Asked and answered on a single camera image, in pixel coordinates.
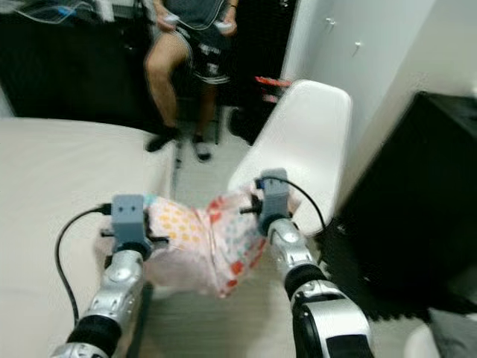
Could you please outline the pink dotted pillow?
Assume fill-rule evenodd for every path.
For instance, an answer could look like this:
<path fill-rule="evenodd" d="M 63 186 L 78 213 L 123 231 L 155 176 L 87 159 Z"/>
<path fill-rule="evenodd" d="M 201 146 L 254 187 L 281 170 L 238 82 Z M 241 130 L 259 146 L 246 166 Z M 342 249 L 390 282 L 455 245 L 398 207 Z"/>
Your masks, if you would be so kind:
<path fill-rule="evenodd" d="M 260 194 L 236 189 L 205 207 L 191 207 L 149 195 L 148 230 L 169 239 L 144 260 L 145 279 L 153 286 L 227 297 L 253 267 L 267 245 L 258 218 L 242 214 Z"/>

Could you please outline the white plastic chair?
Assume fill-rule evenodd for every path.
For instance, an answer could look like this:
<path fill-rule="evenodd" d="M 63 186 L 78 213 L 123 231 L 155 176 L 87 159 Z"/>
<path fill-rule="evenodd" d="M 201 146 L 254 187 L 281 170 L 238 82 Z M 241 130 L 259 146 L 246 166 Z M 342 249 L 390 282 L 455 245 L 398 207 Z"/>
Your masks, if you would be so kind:
<path fill-rule="evenodd" d="M 316 81 L 295 81 L 277 102 L 258 139 L 239 161 L 228 189 L 248 184 L 266 169 L 283 168 L 304 198 L 293 221 L 307 234 L 334 218 L 347 160 L 353 99 L 343 89 Z"/>

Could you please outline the white bed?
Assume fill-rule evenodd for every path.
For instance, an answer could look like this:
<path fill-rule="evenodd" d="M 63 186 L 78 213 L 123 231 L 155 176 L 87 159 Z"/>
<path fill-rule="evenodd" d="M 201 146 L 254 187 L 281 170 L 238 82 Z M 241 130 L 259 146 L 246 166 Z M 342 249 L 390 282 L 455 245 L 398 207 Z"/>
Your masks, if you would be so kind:
<path fill-rule="evenodd" d="M 98 290 L 95 250 L 114 195 L 170 195 L 176 144 L 147 152 L 150 134 L 58 119 L 0 125 L 0 358 L 49 358 Z"/>

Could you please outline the black cabinet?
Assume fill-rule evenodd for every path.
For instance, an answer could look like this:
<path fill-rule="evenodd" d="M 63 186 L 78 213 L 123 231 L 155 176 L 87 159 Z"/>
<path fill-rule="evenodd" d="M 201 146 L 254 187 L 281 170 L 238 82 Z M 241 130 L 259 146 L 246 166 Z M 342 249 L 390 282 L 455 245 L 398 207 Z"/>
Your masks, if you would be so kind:
<path fill-rule="evenodd" d="M 374 289 L 477 294 L 477 98 L 415 93 L 338 217 Z"/>

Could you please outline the person in grey shirt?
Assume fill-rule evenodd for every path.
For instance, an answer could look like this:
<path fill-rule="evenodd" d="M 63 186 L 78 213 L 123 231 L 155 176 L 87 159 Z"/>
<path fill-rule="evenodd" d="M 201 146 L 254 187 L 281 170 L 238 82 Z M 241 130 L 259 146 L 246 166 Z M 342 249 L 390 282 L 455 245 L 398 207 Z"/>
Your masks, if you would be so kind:
<path fill-rule="evenodd" d="M 156 136 L 145 146 L 157 152 L 180 135 L 178 102 L 171 76 L 187 66 L 202 82 L 198 123 L 191 138 L 201 163 L 211 160 L 206 131 L 217 115 L 218 86 L 229 82 L 226 61 L 236 33 L 239 0 L 152 0 L 159 34 L 144 61 L 148 90 L 160 115 Z"/>

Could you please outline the black desk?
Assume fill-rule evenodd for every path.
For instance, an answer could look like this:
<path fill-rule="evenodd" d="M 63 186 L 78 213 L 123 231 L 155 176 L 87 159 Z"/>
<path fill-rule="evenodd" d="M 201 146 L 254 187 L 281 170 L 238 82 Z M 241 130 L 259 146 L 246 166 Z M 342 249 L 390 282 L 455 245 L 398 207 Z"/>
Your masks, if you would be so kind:
<path fill-rule="evenodd" d="M 156 133 L 144 71 L 153 26 L 146 0 L 4 1 L 0 86 L 11 112 Z"/>

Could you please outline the white wardrobe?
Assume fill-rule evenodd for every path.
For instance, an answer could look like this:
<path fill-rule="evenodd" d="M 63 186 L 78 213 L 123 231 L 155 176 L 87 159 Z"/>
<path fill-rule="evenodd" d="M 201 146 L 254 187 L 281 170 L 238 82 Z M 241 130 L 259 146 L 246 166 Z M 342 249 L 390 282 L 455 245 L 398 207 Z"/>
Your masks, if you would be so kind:
<path fill-rule="evenodd" d="M 296 0 L 282 78 L 317 81 L 351 96 L 337 201 L 356 190 L 401 116 L 394 95 L 436 0 Z"/>

